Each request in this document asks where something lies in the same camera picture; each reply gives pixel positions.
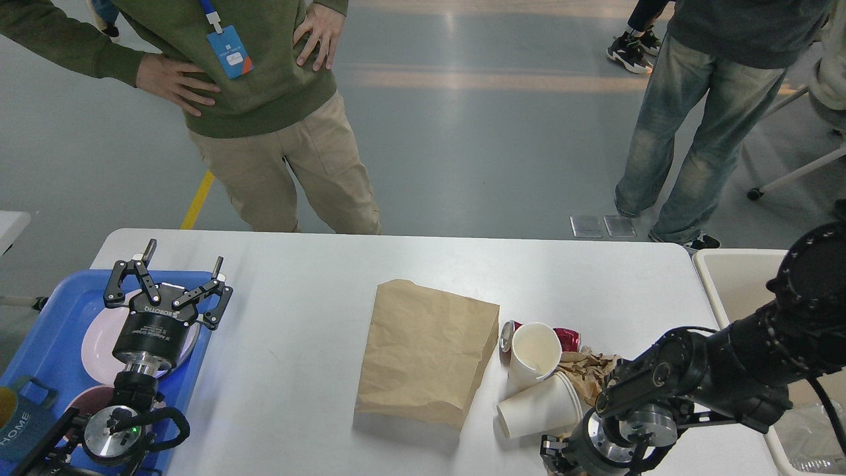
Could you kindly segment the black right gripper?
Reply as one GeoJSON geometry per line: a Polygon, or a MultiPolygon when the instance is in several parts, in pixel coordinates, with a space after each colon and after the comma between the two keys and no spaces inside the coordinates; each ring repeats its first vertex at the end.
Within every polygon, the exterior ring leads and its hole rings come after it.
{"type": "Polygon", "coordinates": [[[542,434],[547,475],[628,475],[635,452],[635,423],[602,418],[589,410],[571,437],[542,434]]]}

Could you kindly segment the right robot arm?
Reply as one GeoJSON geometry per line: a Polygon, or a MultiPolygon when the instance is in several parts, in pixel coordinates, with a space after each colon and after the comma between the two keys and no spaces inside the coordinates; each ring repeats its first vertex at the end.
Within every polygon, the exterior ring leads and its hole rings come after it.
{"type": "Polygon", "coordinates": [[[551,475],[640,475],[689,428],[742,424],[759,433],[792,409],[805,379],[840,446],[844,430],[818,379],[844,367],[844,223],[807,232],[767,281],[773,301],[728,327],[671,329],[634,360],[620,359],[571,436],[542,437],[551,475]]]}

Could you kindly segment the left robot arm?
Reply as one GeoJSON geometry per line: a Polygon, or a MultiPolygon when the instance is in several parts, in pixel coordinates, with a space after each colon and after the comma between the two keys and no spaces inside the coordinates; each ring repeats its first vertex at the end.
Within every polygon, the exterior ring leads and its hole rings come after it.
{"type": "Polygon", "coordinates": [[[223,257],[208,280],[192,289],[154,281],[148,266],[156,246],[150,240],[144,253],[115,262],[103,292],[105,308],[128,312],[112,349],[123,368],[108,404],[87,415],[70,407],[33,443],[13,474],[87,475],[89,470],[69,462],[82,447],[94,463],[120,466],[124,475],[134,475],[148,455],[181,445],[190,435],[181,410],[157,407],[163,398],[157,374],[177,368],[193,329],[217,328],[233,289],[221,274],[223,257]]]}

